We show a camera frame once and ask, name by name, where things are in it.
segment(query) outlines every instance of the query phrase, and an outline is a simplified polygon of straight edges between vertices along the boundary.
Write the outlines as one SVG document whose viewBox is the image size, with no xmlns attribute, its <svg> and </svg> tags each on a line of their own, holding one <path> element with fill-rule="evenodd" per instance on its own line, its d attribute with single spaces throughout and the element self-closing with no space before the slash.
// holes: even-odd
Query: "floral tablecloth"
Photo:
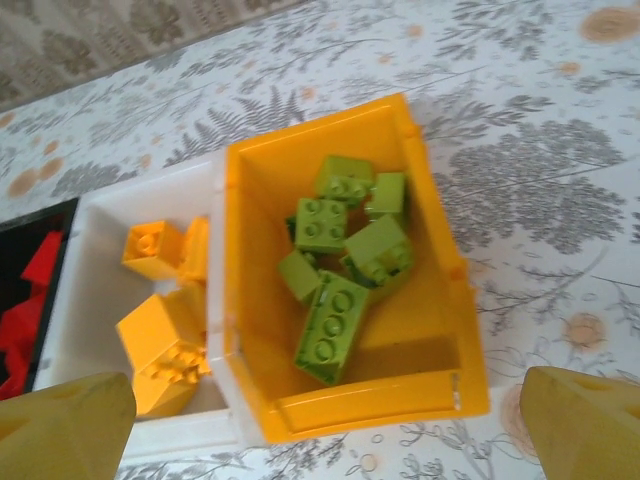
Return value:
<svg viewBox="0 0 640 480">
<path fill-rule="evenodd" d="M 127 467 L 118 478 L 543 478 L 518 408 L 527 368 L 640 384 L 631 2 L 312 1 L 1 116 L 0 221 L 403 91 L 471 259 L 490 415 Z"/>
</svg>

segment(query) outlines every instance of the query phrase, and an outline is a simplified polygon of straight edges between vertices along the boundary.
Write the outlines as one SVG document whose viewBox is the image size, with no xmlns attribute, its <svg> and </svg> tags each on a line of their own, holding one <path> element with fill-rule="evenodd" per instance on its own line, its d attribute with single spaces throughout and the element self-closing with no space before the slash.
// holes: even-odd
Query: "lego brick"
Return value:
<svg viewBox="0 0 640 480">
<path fill-rule="evenodd" d="M 112 480 L 135 413 L 123 373 L 100 373 L 4 400 L 0 476 Z"/>
<path fill-rule="evenodd" d="M 62 232 L 49 232 L 40 248 L 22 272 L 21 278 L 40 286 L 48 286 L 62 243 Z"/>
<path fill-rule="evenodd" d="M 184 235 L 169 222 L 135 225 L 129 230 L 122 264 L 151 280 L 178 275 Z"/>
<path fill-rule="evenodd" d="M 639 386 L 533 367 L 520 411 L 548 480 L 640 478 Z"/>
<path fill-rule="evenodd" d="M 117 330 L 134 372 L 171 383 L 197 383 L 205 339 L 187 305 L 154 294 L 122 319 Z"/>
<path fill-rule="evenodd" d="M 327 385 L 344 373 L 369 303 L 369 289 L 332 272 L 320 272 L 295 364 Z"/>
<path fill-rule="evenodd" d="M 364 275 L 358 267 L 356 267 L 355 263 L 353 263 L 353 259 L 349 255 L 345 255 L 340 259 L 340 264 L 343 266 L 345 271 L 348 273 L 351 280 L 356 282 L 358 285 L 362 285 L 367 288 L 375 288 L 378 286 L 376 282 L 368 278 Z"/>
<path fill-rule="evenodd" d="M 373 180 L 373 167 L 366 160 L 328 155 L 316 176 L 315 191 L 323 198 L 355 207 L 369 194 Z"/>
<path fill-rule="evenodd" d="M 398 225 L 406 223 L 406 175 L 402 172 L 379 173 L 371 189 L 371 201 L 364 211 L 370 220 L 375 221 L 383 215 L 392 215 Z"/>
<path fill-rule="evenodd" d="M 207 292 L 202 284 L 196 281 L 186 282 L 178 290 L 167 294 L 165 300 L 186 306 L 193 316 L 198 332 L 202 335 L 207 332 Z"/>
<path fill-rule="evenodd" d="M 182 282 L 207 281 L 207 251 L 209 250 L 209 220 L 196 217 L 189 225 L 184 236 L 180 253 L 178 279 Z"/>
<path fill-rule="evenodd" d="M 285 284 L 296 300 L 304 304 L 311 303 L 313 294 L 320 286 L 320 277 L 313 262 L 314 258 L 310 253 L 294 250 L 278 264 L 278 271 Z"/>
<path fill-rule="evenodd" d="M 197 383 L 171 383 L 136 373 L 131 382 L 136 397 L 136 414 L 141 417 L 177 415 L 191 401 Z"/>
<path fill-rule="evenodd" d="M 284 219 L 284 224 L 287 226 L 287 232 L 289 232 L 289 238 L 292 242 L 296 241 L 296 216 L 291 215 Z"/>
<path fill-rule="evenodd" d="M 404 285 L 409 279 L 411 270 L 395 271 L 389 275 L 388 280 L 384 285 L 378 285 L 373 280 L 364 275 L 353 263 L 353 259 L 348 255 L 345 255 L 340 259 L 340 263 L 344 269 L 348 272 L 349 277 L 358 285 L 366 287 L 371 290 L 371 296 L 369 297 L 369 303 L 378 303 L 380 300 L 397 292 L 402 285 Z"/>
<path fill-rule="evenodd" d="M 300 250 L 338 253 L 344 249 L 347 208 L 343 202 L 301 198 L 296 221 L 295 244 Z"/>
<path fill-rule="evenodd" d="M 367 225 L 344 245 L 358 270 L 378 285 L 413 265 L 411 242 L 391 215 Z"/>
</svg>

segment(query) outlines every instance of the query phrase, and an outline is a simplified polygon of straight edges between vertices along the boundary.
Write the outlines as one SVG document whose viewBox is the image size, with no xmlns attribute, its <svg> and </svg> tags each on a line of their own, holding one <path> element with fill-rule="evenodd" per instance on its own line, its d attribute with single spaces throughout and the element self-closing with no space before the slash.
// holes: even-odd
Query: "gray floral pattern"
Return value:
<svg viewBox="0 0 640 480">
<path fill-rule="evenodd" d="M 295 92 L 283 101 L 276 87 L 271 88 L 271 99 L 261 104 L 248 98 L 237 98 L 243 113 L 234 114 L 214 109 L 207 110 L 210 123 L 196 122 L 195 136 L 182 136 L 182 149 L 174 149 L 165 165 L 175 165 L 245 138 L 286 128 L 304 121 L 304 112 L 297 105 Z"/>
<path fill-rule="evenodd" d="M 571 254 L 586 240 L 613 240 L 623 231 L 625 200 L 586 174 L 624 161 L 604 132 L 581 120 L 521 123 L 496 145 L 457 152 L 452 173 L 436 180 L 463 251 L 510 237 L 519 226 L 531 241 Z"/>
<path fill-rule="evenodd" d="M 135 171 L 121 173 L 119 165 L 100 167 L 89 162 L 64 172 L 51 195 L 53 197 L 76 197 L 100 187 L 133 178 L 136 175 Z"/>
<path fill-rule="evenodd" d="M 0 11 L 29 4 L 4 2 Z M 179 9 L 173 21 L 178 5 L 136 0 L 131 20 L 149 43 L 168 45 L 173 27 L 186 25 Z M 262 12 L 278 3 L 245 6 Z M 159 458 L 122 467 L 118 480 L 543 480 L 514 408 L 528 368 L 640 384 L 640 37 L 606 45 L 582 37 L 582 21 L 607 6 L 620 7 L 309 1 L 0 114 L 2 222 L 404 92 L 469 259 L 489 415 Z M 60 59 L 76 58 L 73 51 L 56 44 Z M 11 88 L 21 86 L 0 78 L 0 95 Z M 23 172 L 52 160 L 59 173 L 8 195 Z"/>
</svg>

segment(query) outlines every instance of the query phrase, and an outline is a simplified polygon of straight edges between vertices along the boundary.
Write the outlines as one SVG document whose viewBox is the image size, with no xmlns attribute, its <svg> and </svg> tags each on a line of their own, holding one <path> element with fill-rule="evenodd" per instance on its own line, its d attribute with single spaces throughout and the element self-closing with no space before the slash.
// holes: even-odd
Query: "plastic tray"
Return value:
<svg viewBox="0 0 640 480">
<path fill-rule="evenodd" d="M 327 154 L 407 172 L 416 250 L 410 280 L 369 311 L 343 384 L 330 388 L 294 367 L 306 309 L 276 268 L 293 248 L 284 219 L 313 195 Z M 210 277 L 209 352 L 251 442 L 260 440 L 248 430 L 254 418 L 268 441 L 283 442 L 489 410 L 466 262 L 402 95 L 229 147 L 224 196 L 214 207 L 214 223 L 223 221 L 224 238 L 218 231 L 211 244 L 224 270 Z"/>
<path fill-rule="evenodd" d="M 209 215 L 215 185 L 223 184 L 214 176 L 218 163 L 224 164 L 221 152 L 81 198 L 35 389 L 97 372 L 131 374 L 115 325 L 153 291 L 171 285 L 154 284 L 121 266 L 128 229 L 159 219 L 185 229 L 196 215 Z M 181 415 L 136 422 L 123 462 L 231 450 L 238 438 L 216 381 L 207 378 Z"/>
</svg>

